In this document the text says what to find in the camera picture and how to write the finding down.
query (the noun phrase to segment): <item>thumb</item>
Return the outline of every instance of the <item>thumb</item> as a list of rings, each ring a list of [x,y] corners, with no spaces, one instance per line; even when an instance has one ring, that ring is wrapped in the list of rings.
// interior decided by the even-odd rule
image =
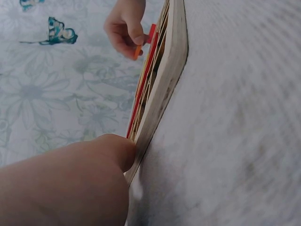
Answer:
[[[136,45],[143,45],[144,43],[144,33],[141,26],[140,20],[134,18],[133,16],[125,20],[127,24],[127,32],[132,41]]]

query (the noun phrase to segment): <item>floral bedsheet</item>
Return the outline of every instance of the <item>floral bedsheet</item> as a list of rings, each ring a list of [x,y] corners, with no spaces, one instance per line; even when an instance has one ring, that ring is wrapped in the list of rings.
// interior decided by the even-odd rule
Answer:
[[[104,133],[124,136],[142,59],[110,45],[114,0],[0,0],[0,166]],[[163,1],[148,0],[145,30]]]

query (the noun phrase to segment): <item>gray fabric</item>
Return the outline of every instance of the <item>gray fabric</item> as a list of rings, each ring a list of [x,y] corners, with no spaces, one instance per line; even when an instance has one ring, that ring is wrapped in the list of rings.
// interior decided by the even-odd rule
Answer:
[[[190,54],[128,225],[301,225],[301,1],[185,5]]]

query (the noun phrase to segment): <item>orange tab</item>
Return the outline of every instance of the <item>orange tab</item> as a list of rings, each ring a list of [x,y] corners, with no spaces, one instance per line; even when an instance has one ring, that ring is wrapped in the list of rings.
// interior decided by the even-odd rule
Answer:
[[[135,55],[134,55],[134,60],[137,60],[138,59],[138,56],[139,56],[139,53],[140,53],[140,50],[141,50],[142,46],[137,46],[136,48],[136,52],[135,52]]]

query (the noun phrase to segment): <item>red strip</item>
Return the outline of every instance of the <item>red strip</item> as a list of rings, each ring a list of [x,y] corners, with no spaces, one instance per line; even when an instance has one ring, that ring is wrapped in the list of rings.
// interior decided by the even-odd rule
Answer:
[[[151,43],[152,37],[154,36],[156,30],[156,25],[152,24],[150,27],[150,33],[149,33],[149,39],[147,40],[147,43]]]
[[[131,121],[130,121],[128,130],[127,130],[127,138],[129,138],[130,131],[131,131],[133,123],[134,123],[134,118],[135,118],[135,115],[136,115],[136,112],[137,112],[137,109],[138,109],[140,98],[142,96],[143,87],[144,87],[145,82],[146,82],[148,71],[149,71],[149,69],[151,67],[150,66],[151,65],[151,60],[153,59],[154,54],[155,54],[155,50],[157,48],[158,37],[159,37],[159,33],[157,32],[156,36],[155,36],[155,40],[154,40],[154,42],[151,45],[150,57],[147,59],[147,66],[146,66],[146,69],[144,71],[144,75],[143,75],[143,80],[142,80],[141,86],[139,87],[139,90],[138,90],[138,97],[135,100],[135,106],[134,106],[134,109],[133,109],[133,112],[132,112],[132,117],[131,117]]]

